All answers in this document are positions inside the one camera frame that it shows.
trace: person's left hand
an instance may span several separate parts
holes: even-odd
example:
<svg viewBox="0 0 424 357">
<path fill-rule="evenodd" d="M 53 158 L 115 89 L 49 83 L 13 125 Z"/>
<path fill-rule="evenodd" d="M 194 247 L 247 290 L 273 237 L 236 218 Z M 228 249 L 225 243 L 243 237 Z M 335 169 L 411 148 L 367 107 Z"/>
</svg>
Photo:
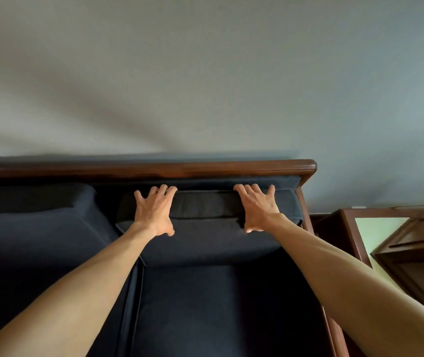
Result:
<svg viewBox="0 0 424 357">
<path fill-rule="evenodd" d="M 155 236 L 165 233 L 172 236 L 174 227 L 169 219 L 169 211 L 176 191 L 175 186 L 168 188 L 166 184 L 162 184 L 159 188 L 153 186 L 149 191 L 149 196 L 145 199 L 141 196 L 140 191 L 135 191 L 136 216 L 134 217 L 134 224 L 150 228 Z"/>
</svg>

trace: hand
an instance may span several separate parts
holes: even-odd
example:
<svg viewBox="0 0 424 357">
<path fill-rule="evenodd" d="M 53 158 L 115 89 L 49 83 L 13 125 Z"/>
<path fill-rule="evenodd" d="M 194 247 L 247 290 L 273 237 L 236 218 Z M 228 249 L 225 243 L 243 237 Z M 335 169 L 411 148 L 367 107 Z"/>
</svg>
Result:
<svg viewBox="0 0 424 357">
<path fill-rule="evenodd" d="M 252 186 L 237 184 L 233 190 L 239 192 L 245 208 L 246 233 L 250 233 L 252 230 L 263 232 L 268 216 L 280 213 L 275 202 L 275 186 L 273 185 L 270 185 L 267 194 L 263 194 L 257 184 Z"/>
<path fill-rule="evenodd" d="M 133 225 L 151 228 L 155 236 L 165 233 L 168 236 L 172 236 L 174 227 L 169 219 L 169 211 L 176 191 L 177 188 L 175 186 L 168 188 L 166 184 L 162 184 L 159 189 L 153 186 L 146 199 L 141 196 L 140 191 L 135 191 L 136 215 Z"/>
</svg>

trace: forearm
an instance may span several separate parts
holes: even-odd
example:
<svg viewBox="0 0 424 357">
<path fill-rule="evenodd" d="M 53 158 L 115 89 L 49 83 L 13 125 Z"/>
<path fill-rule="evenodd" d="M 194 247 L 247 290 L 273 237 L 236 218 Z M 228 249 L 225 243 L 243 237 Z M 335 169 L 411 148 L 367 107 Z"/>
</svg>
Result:
<svg viewBox="0 0 424 357">
<path fill-rule="evenodd" d="M 368 356 L 424 356 L 424 306 L 283 215 L 272 216 L 266 230 L 293 258 L 327 312 Z"/>
<path fill-rule="evenodd" d="M 52 285 L 0 331 L 0 357 L 85 356 L 152 237 L 133 225 Z"/>
</svg>

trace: back cushion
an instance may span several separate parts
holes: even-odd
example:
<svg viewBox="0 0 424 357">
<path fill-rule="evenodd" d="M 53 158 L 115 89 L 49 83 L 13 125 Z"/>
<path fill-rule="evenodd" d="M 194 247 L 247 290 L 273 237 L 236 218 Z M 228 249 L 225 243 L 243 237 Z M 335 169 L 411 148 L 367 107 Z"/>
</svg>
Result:
<svg viewBox="0 0 424 357">
<path fill-rule="evenodd" d="M 91 186 L 0 186 L 0 268 L 76 267 L 116 238 Z"/>
<path fill-rule="evenodd" d="M 280 212 L 294 223 L 301 223 L 302 211 L 293 190 L 277 190 L 275 199 Z M 135 211 L 134 195 L 126 194 L 117 218 L 122 232 L 131 226 Z M 244 232 L 245 211 L 234 191 L 178 191 L 170 217 L 175 234 L 158 236 L 148 243 L 141 254 L 147 266 L 231 264 L 280 247 L 268 233 Z"/>
</svg>

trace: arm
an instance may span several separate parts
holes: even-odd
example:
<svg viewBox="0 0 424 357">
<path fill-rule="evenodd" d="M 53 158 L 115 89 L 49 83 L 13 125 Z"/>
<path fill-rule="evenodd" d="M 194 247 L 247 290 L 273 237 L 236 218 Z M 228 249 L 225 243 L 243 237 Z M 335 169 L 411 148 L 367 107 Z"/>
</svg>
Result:
<svg viewBox="0 0 424 357">
<path fill-rule="evenodd" d="M 134 263 L 155 236 L 174 234 L 175 186 L 139 191 L 135 222 L 118 240 L 47 289 L 0 330 L 0 357 L 85 356 Z"/>
<path fill-rule="evenodd" d="M 245 231 L 275 236 L 321 304 L 369 357 L 424 356 L 424 306 L 280 214 L 274 186 L 267 195 L 256 184 L 234 189 L 245 208 Z"/>
</svg>

